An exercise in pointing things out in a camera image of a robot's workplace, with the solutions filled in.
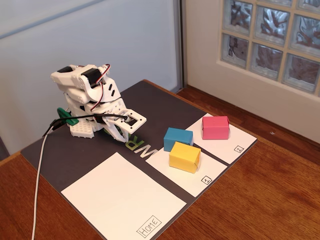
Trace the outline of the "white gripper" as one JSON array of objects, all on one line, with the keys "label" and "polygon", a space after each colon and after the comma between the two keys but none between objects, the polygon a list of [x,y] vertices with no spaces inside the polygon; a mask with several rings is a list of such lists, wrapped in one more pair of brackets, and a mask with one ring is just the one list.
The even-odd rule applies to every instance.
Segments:
[{"label": "white gripper", "polygon": [[[91,108],[94,106],[95,102],[90,101],[86,103],[86,113],[88,115],[92,114],[115,114],[115,115],[124,115],[126,112],[126,105],[122,98],[119,98],[117,100],[111,101],[111,102],[104,102],[97,105],[93,111],[91,112]],[[117,120],[120,119],[122,121],[125,121],[126,123],[130,122],[130,117],[127,117],[127,119],[119,118],[119,117],[106,117],[107,121],[109,120]],[[98,120],[95,120],[94,117],[88,117],[86,118],[86,123],[91,125],[96,124],[103,124],[106,125],[107,123],[101,118]],[[129,140],[129,128],[127,126],[120,126],[120,128],[114,124],[111,124],[109,126],[109,134],[112,135],[112,137],[119,141],[119,142],[128,142]]]}]

